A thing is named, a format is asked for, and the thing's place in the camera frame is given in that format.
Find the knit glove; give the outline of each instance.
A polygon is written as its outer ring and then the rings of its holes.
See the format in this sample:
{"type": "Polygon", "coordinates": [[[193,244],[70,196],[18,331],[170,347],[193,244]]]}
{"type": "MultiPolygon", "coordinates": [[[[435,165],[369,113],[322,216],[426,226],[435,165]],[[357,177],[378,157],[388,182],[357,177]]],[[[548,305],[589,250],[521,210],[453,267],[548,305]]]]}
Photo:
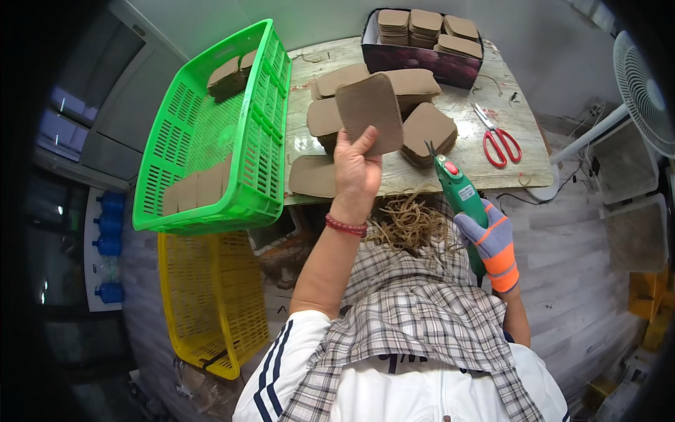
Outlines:
{"type": "Polygon", "coordinates": [[[455,215],[454,222],[464,245],[476,245],[492,288],[504,293],[516,285],[520,276],[513,253],[513,229],[511,221],[497,207],[487,199],[481,201],[487,213],[487,229],[466,214],[455,215]]]}

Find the red scissor handle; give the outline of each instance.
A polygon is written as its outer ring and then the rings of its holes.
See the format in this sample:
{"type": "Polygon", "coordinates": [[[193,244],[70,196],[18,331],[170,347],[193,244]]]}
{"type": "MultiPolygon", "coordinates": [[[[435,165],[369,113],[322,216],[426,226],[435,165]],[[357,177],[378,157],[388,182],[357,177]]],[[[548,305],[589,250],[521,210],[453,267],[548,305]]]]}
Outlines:
{"type": "Polygon", "coordinates": [[[492,132],[490,132],[489,130],[486,130],[485,134],[483,135],[483,150],[485,150],[485,156],[487,157],[487,160],[495,167],[503,167],[506,165],[506,157],[504,157],[504,153],[500,149],[500,146],[497,145],[494,136],[492,136],[492,132]],[[493,160],[492,157],[490,157],[490,152],[487,150],[488,139],[490,140],[490,142],[492,142],[492,146],[494,147],[495,151],[497,151],[497,156],[499,157],[500,160],[499,163],[493,160]]]}
{"type": "Polygon", "coordinates": [[[513,139],[513,137],[511,137],[511,135],[509,135],[507,131],[496,128],[495,132],[497,132],[497,136],[499,136],[499,139],[501,140],[502,144],[504,144],[504,148],[506,148],[506,153],[508,154],[509,158],[511,158],[511,161],[513,161],[514,163],[518,163],[522,158],[522,151],[520,150],[520,145],[518,145],[516,140],[513,139]],[[517,157],[513,156],[513,152],[511,152],[511,148],[508,146],[508,143],[506,143],[506,139],[504,139],[504,137],[509,138],[511,142],[513,142],[513,145],[516,147],[516,150],[518,151],[517,157]]]}

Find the red beaded bracelet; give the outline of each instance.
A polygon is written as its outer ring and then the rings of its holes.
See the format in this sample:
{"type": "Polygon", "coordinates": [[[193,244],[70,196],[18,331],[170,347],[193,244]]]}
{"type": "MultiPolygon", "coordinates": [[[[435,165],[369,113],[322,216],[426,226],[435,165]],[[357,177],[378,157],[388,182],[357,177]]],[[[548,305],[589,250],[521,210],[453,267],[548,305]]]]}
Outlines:
{"type": "Polygon", "coordinates": [[[335,221],[330,214],[326,214],[326,226],[339,232],[354,234],[356,236],[366,237],[368,224],[362,226],[350,226],[349,224],[339,223],[335,221]]]}

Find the wall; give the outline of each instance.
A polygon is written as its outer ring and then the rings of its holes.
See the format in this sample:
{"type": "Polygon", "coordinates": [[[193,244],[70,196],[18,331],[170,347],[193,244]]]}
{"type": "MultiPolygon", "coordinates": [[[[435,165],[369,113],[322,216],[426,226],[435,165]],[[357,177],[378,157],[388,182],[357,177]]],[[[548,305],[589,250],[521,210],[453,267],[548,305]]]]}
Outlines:
{"type": "Polygon", "coordinates": [[[287,50],[361,33],[376,7],[474,20],[501,50],[534,111],[575,116],[591,97],[620,103],[614,40],[565,0],[127,0],[188,57],[264,18],[287,50]]]}

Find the yellow plastic basket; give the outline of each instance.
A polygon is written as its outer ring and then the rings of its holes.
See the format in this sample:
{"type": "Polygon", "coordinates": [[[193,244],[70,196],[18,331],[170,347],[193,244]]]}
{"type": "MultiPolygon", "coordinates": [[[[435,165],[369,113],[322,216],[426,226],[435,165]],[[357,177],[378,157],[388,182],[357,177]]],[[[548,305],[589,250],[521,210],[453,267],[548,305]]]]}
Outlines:
{"type": "Polygon", "coordinates": [[[164,313],[179,358],[226,379],[269,341],[257,258],[246,232],[160,233],[164,313]]]}

